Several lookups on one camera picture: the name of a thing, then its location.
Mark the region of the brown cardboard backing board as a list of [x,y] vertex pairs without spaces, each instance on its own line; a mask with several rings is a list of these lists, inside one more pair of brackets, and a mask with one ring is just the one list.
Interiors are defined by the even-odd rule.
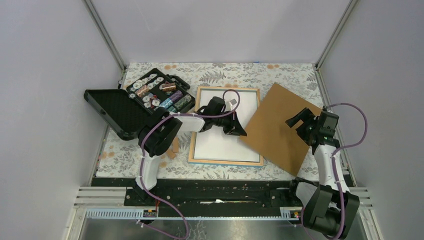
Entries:
[[244,128],[247,136],[241,136],[240,140],[251,150],[296,176],[310,147],[297,135],[295,128],[286,124],[286,120],[304,108],[314,115],[321,113],[320,107],[274,83]]

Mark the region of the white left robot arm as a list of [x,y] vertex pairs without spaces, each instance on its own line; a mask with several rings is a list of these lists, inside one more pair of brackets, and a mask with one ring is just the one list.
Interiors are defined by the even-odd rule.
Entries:
[[180,131],[203,133],[212,127],[221,127],[225,135],[247,136],[242,127],[236,109],[240,105],[240,97],[225,101],[223,97],[212,97],[207,105],[193,113],[171,112],[159,107],[147,118],[146,126],[138,134],[138,145],[142,151],[139,176],[135,178],[136,199],[144,206],[152,204],[157,184],[154,170],[159,163],[157,158],[172,145]]

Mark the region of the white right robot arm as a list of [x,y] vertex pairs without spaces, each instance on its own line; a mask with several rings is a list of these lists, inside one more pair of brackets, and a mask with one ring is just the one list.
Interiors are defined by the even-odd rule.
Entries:
[[344,240],[355,220],[360,206],[359,197],[352,194],[343,176],[340,153],[341,145],[335,138],[339,116],[323,110],[315,115],[305,107],[294,117],[286,120],[296,128],[300,139],[310,148],[318,166],[319,182],[297,177],[287,191],[287,201],[293,206],[303,205],[302,225],[321,233],[331,240]]

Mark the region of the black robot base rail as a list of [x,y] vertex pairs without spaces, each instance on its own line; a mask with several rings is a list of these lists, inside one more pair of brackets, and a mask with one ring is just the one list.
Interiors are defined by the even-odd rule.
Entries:
[[160,217],[279,217],[281,207],[300,208],[290,182],[260,180],[159,179],[149,196],[133,178],[95,177],[93,187],[121,187],[126,207],[152,207]]

